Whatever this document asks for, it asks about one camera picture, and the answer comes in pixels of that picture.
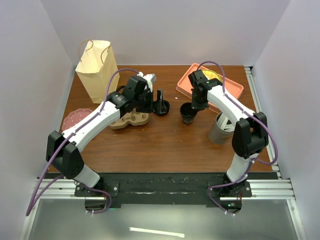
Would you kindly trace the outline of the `black coffee cup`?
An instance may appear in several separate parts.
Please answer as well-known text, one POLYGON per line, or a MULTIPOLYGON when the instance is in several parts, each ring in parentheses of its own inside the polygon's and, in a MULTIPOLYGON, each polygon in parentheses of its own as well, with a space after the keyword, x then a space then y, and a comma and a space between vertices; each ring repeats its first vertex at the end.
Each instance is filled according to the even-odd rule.
POLYGON ((186 125, 192 124, 194 121, 194 118, 198 113, 197 109, 192 108, 191 102, 183 103, 179 111, 182 118, 182 122, 186 125))

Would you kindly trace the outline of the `black cup lid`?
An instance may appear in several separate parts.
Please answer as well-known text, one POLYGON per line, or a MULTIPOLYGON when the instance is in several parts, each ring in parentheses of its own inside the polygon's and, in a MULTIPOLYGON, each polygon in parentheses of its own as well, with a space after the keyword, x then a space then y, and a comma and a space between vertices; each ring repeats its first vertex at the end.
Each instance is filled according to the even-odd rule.
POLYGON ((170 103, 167 101, 167 114, 170 110, 170 103))

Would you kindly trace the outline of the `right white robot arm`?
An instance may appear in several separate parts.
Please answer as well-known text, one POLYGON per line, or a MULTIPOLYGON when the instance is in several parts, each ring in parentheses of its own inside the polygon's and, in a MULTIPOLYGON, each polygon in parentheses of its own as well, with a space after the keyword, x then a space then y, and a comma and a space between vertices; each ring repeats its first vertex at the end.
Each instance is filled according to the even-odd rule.
POLYGON ((234 127, 232 148, 234 157, 224 175, 223 184, 209 187, 220 190, 227 196, 235 196, 246 182, 248 172, 260 152, 269 144, 267 116, 255 113, 234 98, 225 88, 223 81, 208 79, 201 69, 188 75, 191 83, 191 108, 204 110, 209 103, 218 107, 234 127))

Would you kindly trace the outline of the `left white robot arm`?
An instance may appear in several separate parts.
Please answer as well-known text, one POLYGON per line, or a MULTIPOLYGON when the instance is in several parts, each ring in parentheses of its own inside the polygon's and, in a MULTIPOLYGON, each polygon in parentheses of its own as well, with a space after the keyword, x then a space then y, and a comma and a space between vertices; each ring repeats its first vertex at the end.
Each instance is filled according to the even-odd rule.
POLYGON ((88 167, 81 156, 86 145, 110 124, 132 111, 140 113, 168 113, 168 102, 163 99, 159 89, 154 98, 154 74, 133 75, 122 92, 110 93, 93 112, 83 120, 59 133, 53 131, 48 136, 46 161, 65 178, 75 180, 86 186, 92 196, 99 196, 106 189, 103 178, 88 167))

